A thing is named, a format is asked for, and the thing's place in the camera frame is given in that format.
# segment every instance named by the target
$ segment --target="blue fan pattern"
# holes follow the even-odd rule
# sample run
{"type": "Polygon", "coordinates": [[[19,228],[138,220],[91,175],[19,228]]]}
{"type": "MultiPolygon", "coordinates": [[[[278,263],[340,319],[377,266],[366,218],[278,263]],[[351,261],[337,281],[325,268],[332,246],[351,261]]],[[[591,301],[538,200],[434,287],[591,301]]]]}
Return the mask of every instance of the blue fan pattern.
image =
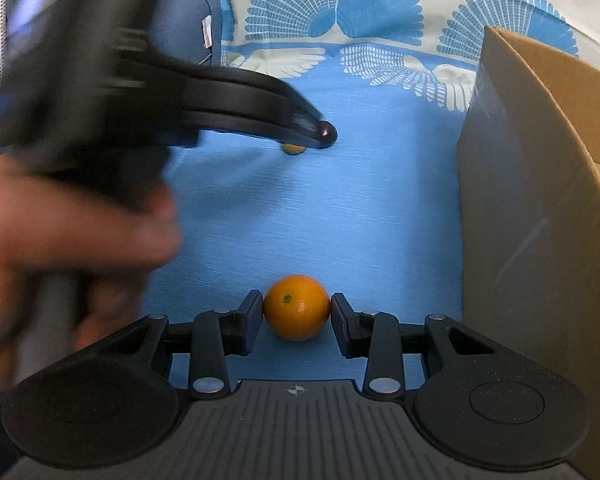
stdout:
{"type": "Polygon", "coordinates": [[[344,72],[371,79],[371,86],[400,85],[413,89],[417,97],[437,100],[439,106],[446,102],[446,89],[439,86],[431,72],[405,67],[404,54],[397,50],[378,48],[370,44],[345,46],[340,50],[344,72]]]}
{"type": "Polygon", "coordinates": [[[495,25],[578,55],[571,27],[547,0],[465,1],[442,31],[438,45],[442,54],[479,59],[484,26],[495,25]]]}
{"type": "Polygon", "coordinates": [[[419,0],[251,0],[246,39],[319,38],[337,23],[349,38],[420,45],[419,0]]]}
{"type": "Polygon", "coordinates": [[[231,7],[231,0],[220,0],[220,9],[222,15],[222,40],[233,41],[235,18],[234,10],[231,7]]]}

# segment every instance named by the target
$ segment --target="black rubber tip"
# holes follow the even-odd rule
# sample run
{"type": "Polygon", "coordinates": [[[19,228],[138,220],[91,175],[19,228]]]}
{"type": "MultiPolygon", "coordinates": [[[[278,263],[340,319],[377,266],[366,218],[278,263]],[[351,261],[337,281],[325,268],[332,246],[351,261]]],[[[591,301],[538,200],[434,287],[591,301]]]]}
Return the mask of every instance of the black rubber tip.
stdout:
{"type": "Polygon", "coordinates": [[[338,131],[333,124],[327,121],[320,121],[320,148],[333,146],[338,140],[338,131]]]}

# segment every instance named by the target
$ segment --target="silver rivet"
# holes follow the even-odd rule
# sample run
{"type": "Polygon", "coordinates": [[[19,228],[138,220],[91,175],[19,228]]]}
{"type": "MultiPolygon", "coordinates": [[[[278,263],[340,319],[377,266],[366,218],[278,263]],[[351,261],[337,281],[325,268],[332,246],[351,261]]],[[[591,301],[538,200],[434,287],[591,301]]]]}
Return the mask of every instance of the silver rivet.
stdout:
{"type": "Polygon", "coordinates": [[[217,377],[200,377],[192,386],[199,394],[216,394],[224,388],[224,381],[217,377]]]}
{"type": "Polygon", "coordinates": [[[376,394],[394,394],[400,389],[400,383],[391,377],[378,377],[369,383],[376,394]]]}

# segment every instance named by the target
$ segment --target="cardboard box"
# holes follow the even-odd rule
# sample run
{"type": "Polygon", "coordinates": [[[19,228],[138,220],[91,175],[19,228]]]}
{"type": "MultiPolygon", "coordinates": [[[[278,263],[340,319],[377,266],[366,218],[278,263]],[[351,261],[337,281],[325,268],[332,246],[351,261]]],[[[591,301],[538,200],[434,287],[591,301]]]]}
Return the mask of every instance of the cardboard box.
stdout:
{"type": "Polygon", "coordinates": [[[600,72],[488,28],[458,171],[464,322],[582,389],[600,480],[600,72]]]}

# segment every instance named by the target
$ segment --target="orange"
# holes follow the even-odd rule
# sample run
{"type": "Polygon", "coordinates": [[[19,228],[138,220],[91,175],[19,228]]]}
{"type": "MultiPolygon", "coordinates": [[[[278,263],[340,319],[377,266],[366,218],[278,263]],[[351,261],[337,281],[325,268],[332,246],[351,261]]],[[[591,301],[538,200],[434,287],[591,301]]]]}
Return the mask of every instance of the orange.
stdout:
{"type": "Polygon", "coordinates": [[[304,146],[295,146],[293,144],[281,144],[282,151],[287,155],[300,155],[306,148],[304,146]]]}
{"type": "Polygon", "coordinates": [[[313,278],[293,274],[275,283],[264,298],[264,316],[280,337],[306,341],[317,336],[329,319],[327,291],[313,278]]]}

